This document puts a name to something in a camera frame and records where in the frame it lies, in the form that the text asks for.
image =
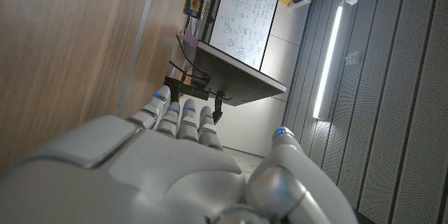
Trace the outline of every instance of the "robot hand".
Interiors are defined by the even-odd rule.
[[[0,178],[0,223],[356,223],[336,185],[279,128],[246,183],[211,109],[162,86],[130,118],[48,142]]]

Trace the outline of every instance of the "white wall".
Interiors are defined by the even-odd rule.
[[[286,4],[279,2],[267,42],[261,71],[287,87],[293,77],[308,6],[291,10]],[[266,156],[271,150],[271,136],[274,130],[281,126],[288,92],[289,88],[286,94],[240,106],[223,104],[223,117],[216,125],[221,144],[247,153]],[[185,96],[181,99],[181,107],[189,98],[192,97]],[[193,99],[196,101],[199,122],[200,109],[203,106],[210,106],[213,110],[214,99],[209,98],[208,101]]]

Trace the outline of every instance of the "whiteboard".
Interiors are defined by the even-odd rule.
[[[220,0],[210,45],[261,68],[277,0]]]

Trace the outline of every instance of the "cable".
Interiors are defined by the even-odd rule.
[[[173,63],[171,60],[169,61],[169,63],[170,63],[173,67],[175,67],[177,70],[179,70],[179,71],[181,71],[183,74],[185,74],[186,76],[189,76],[189,77],[191,77],[191,78],[198,78],[198,79],[200,79],[201,81],[208,82],[208,80],[206,80],[206,79],[204,79],[204,78],[201,78],[201,77],[198,77],[198,76],[192,76],[191,74],[186,73],[184,70],[182,70],[182,68],[176,66],[175,63]]]
[[[179,35],[178,35],[178,34],[176,35],[176,38],[177,38],[177,41],[179,42],[179,46],[180,46],[181,49],[182,49],[183,56],[185,56],[185,58],[188,60],[188,62],[191,64],[191,66],[192,66],[194,69],[196,69],[196,70],[198,70],[199,72],[201,72],[202,74],[204,74],[205,76],[211,78],[210,75],[208,75],[208,74],[204,73],[203,71],[201,71],[200,69],[198,69],[198,68],[193,64],[193,62],[191,62],[190,59],[188,59],[187,54],[185,53],[185,50],[183,49],[183,46],[182,46],[182,43],[181,43],[181,39],[179,38]]]

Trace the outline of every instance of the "floor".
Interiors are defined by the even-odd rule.
[[[0,0],[0,175],[86,120],[126,118],[182,65],[185,0]]]
[[[237,161],[238,165],[241,167],[241,170],[244,173],[246,181],[249,180],[253,171],[255,171],[257,166],[261,163],[261,161],[263,161],[263,157],[244,153],[238,150],[233,150],[226,147],[224,147],[223,150],[225,153],[230,154]]]

